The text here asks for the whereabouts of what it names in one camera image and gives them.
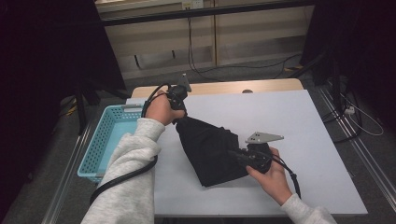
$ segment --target white table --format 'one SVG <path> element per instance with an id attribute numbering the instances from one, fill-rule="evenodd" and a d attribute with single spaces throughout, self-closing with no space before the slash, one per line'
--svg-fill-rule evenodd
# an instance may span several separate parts
<path id="1" fill-rule="evenodd" d="M 367 214 L 307 91 L 192 95 L 185 100 L 191 117 L 239 135 L 240 147 L 255 131 L 285 136 L 276 147 L 300 183 L 303 200 L 333 215 Z M 155 167 L 157 217 L 275 217 L 279 206 L 250 176 L 211 188 L 201 186 L 175 126 L 159 144 Z M 290 188 L 294 190 L 288 177 Z"/>

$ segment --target gray floor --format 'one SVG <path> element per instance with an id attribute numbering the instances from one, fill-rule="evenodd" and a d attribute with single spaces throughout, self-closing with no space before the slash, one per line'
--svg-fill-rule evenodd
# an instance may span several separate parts
<path id="1" fill-rule="evenodd" d="M 252 63 L 243 63 L 238 65 L 264 66 L 277 63 L 280 60 L 257 61 Z M 286 67 L 297 65 L 298 58 L 293 58 L 286 62 Z M 236 80 L 254 80 L 268 79 L 279 75 L 282 71 L 282 64 L 269 68 L 221 68 L 211 72 L 203 73 L 202 76 L 215 78 L 222 81 Z M 128 91 L 131 92 L 138 86 L 159 85 L 165 81 L 176 83 L 181 73 L 187 73 L 191 83 L 212 82 L 213 79 L 204 78 L 191 70 L 185 69 L 179 72 L 153 75 L 150 78 L 136 77 L 125 81 Z M 284 72 L 279 77 L 287 77 L 290 73 Z M 331 110 L 324 103 L 319 91 L 320 88 L 313 85 L 312 74 L 300 77 L 304 87 L 309 90 L 311 97 L 317 107 L 320 115 L 325 115 Z M 105 92 L 100 92 L 103 97 L 101 106 L 86 105 L 89 113 L 89 119 L 95 119 L 95 111 L 103 108 L 111 100 L 111 96 Z M 360 108 L 375 117 L 375 112 L 370 106 L 364 103 L 358 95 Z M 364 128 L 371 132 L 378 132 L 377 127 L 367 117 L 363 117 Z M 326 124 L 330 136 L 335 139 L 345 138 L 337 122 Z M 381 136 L 372 136 L 368 133 L 361 133 L 360 139 L 373 154 L 375 160 L 382 167 L 384 173 L 392 181 L 396 180 L 395 163 L 396 163 L 396 141 L 395 133 L 387 127 Z M 34 180 L 26 184 L 15 201 L 12 204 L 7 217 L 3 223 L 41 223 L 50 206 L 51 199 L 63 177 L 64 169 L 69 163 L 72 149 L 78 140 L 78 116 L 62 116 L 59 119 L 56 130 L 49 143 L 47 155 L 40 162 L 35 170 Z M 346 165 L 346 168 L 353 174 L 353 182 L 361 195 L 364 204 L 369 212 L 366 216 L 361 217 L 337 217 L 338 223 L 395 223 L 395 210 L 389 205 L 389 201 L 384 196 L 380 187 L 376 184 L 372 175 L 367 170 L 365 164 L 358 156 L 356 149 L 351 142 L 336 144 L 336 148 Z M 89 197 L 94 190 L 94 185 L 86 179 L 72 176 L 72 184 L 67 192 L 67 197 L 62 201 L 63 206 L 60 209 L 57 223 L 79 223 L 89 207 Z M 179 224 L 192 223 L 224 223 L 225 220 L 220 218 L 181 218 L 177 221 Z M 243 223 L 284 223 L 285 219 L 267 219 L 267 218 L 247 218 Z"/>

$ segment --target gray sleeve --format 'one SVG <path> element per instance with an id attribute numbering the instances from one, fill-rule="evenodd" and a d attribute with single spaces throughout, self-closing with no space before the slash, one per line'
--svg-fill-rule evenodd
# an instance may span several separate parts
<path id="1" fill-rule="evenodd" d="M 160 153 L 157 140 L 165 127 L 154 119 L 139 119 L 134 135 L 119 141 L 100 185 L 140 169 Z M 153 169 L 101 193 L 82 223 L 154 223 Z"/>
<path id="2" fill-rule="evenodd" d="M 291 195 L 280 209 L 296 224 L 336 223 L 326 208 L 311 208 L 303 203 L 297 194 Z"/>

